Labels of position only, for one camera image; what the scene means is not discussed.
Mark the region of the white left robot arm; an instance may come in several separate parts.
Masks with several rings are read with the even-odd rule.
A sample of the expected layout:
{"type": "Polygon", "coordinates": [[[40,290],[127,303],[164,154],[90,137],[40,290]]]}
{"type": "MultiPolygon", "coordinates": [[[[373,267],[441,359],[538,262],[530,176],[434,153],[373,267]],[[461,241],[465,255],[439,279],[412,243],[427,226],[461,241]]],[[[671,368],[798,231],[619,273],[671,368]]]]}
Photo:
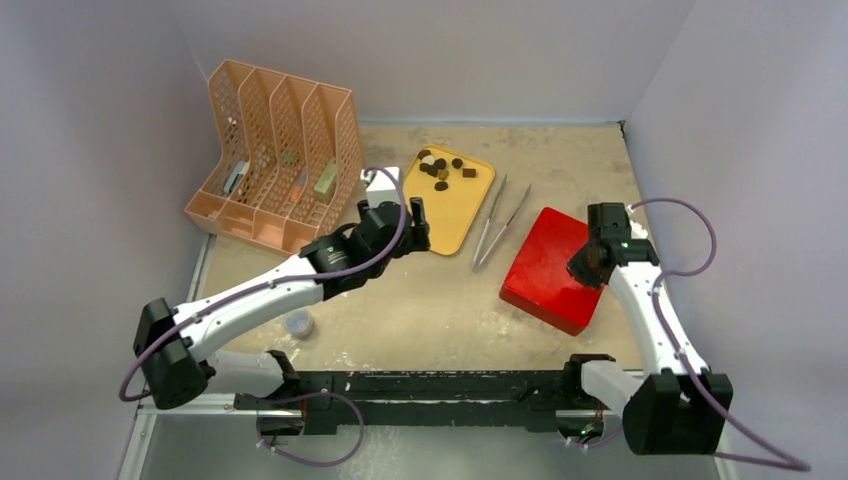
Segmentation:
{"type": "Polygon", "coordinates": [[[321,236],[282,264],[222,294],[171,307],[143,306],[133,342],[132,373],[142,372],[149,397],[168,410],[204,393],[223,370],[212,359],[228,342],[293,310],[359,289],[389,262],[430,248],[424,201],[358,204],[360,220],[321,236]]]}

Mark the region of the red box lid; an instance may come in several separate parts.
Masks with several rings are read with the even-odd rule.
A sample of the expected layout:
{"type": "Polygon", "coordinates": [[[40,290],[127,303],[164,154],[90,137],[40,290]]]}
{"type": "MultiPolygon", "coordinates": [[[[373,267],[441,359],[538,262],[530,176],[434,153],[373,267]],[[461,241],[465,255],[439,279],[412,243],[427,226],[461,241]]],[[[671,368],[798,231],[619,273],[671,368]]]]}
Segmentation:
{"type": "Polygon", "coordinates": [[[567,263],[587,239],[586,223],[543,208],[506,273],[499,298],[567,335],[580,335],[601,292],[575,280],[567,263]]]}

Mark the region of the metal serving tongs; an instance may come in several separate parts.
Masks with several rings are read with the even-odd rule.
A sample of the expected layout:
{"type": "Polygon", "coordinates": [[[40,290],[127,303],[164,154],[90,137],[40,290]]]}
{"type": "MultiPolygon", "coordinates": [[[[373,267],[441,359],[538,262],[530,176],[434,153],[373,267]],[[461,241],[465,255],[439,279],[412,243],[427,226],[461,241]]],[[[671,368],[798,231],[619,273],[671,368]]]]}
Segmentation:
{"type": "Polygon", "coordinates": [[[528,200],[532,191],[532,184],[529,183],[526,186],[520,200],[518,201],[510,215],[503,222],[498,222],[496,219],[496,214],[498,211],[498,207],[501,204],[501,200],[504,195],[504,191],[506,189],[507,184],[508,176],[505,175],[500,182],[492,204],[488,210],[479,241],[472,256],[471,271],[474,273],[478,272],[481,269],[483,264],[491,256],[495,247],[499,245],[502,237],[509,229],[511,224],[514,222],[515,218],[518,216],[519,212],[528,200]]]}

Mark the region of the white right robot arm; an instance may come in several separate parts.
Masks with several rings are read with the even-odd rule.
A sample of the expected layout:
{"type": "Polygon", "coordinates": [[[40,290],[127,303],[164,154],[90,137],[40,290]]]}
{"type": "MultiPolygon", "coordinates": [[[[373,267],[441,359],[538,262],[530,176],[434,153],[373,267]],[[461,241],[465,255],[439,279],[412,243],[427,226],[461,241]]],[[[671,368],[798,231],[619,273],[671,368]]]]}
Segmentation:
{"type": "Polygon", "coordinates": [[[621,419],[637,455],[712,455],[723,433],[733,387],[689,342],[663,287],[664,270],[623,203],[587,208],[588,239],[567,270],[580,285],[609,289],[636,337],[642,378],[606,354],[574,354],[561,381],[564,399],[584,407],[596,399],[621,419]]]}

